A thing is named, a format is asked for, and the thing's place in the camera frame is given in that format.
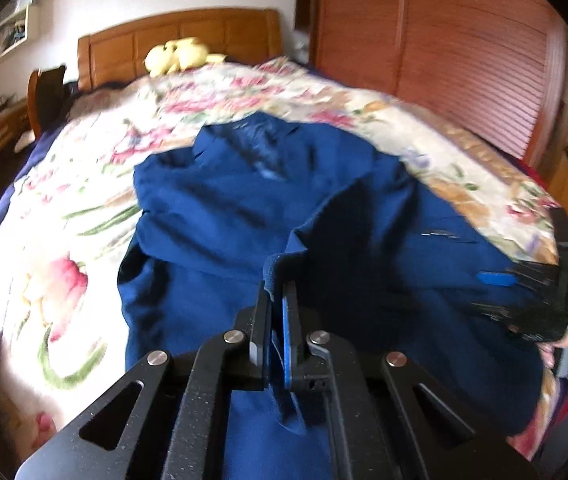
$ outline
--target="wardrobe door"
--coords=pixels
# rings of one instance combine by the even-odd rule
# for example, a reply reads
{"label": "wardrobe door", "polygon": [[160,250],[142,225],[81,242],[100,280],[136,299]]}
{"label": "wardrobe door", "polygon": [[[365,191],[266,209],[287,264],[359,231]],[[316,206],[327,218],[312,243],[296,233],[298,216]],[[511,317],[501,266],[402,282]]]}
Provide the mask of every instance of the wardrobe door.
{"label": "wardrobe door", "polygon": [[395,92],[401,1],[318,0],[318,70],[348,86]]}
{"label": "wardrobe door", "polygon": [[564,70],[563,23],[548,2],[408,0],[406,17],[397,95],[536,164]]}

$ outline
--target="plush toy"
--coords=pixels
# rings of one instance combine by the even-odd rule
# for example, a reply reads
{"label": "plush toy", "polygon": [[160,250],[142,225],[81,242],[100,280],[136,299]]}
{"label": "plush toy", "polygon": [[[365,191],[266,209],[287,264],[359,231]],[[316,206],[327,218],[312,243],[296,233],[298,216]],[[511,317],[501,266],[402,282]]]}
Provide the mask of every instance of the plush toy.
{"label": "plush toy", "polygon": [[183,38],[154,46],[146,56],[144,65],[151,77],[158,77],[224,59],[224,54],[209,54],[208,47],[200,43],[198,38]]}

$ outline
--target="blue shirt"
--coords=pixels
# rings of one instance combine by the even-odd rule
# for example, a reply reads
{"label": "blue shirt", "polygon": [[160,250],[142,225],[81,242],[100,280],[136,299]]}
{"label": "blue shirt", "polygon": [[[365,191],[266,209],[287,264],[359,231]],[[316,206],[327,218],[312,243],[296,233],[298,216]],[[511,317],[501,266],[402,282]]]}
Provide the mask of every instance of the blue shirt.
{"label": "blue shirt", "polygon": [[[536,347],[462,312],[526,293],[476,278],[511,262],[397,157],[259,112],[149,156],[134,183],[144,214],[118,277],[128,366],[155,349],[196,350],[254,304],[260,280],[276,294],[294,278],[323,329],[380,356],[403,351],[496,430],[526,427],[542,380]],[[423,235],[432,230],[452,237]],[[315,397],[276,384],[233,393],[226,478],[328,480],[329,455]]]}

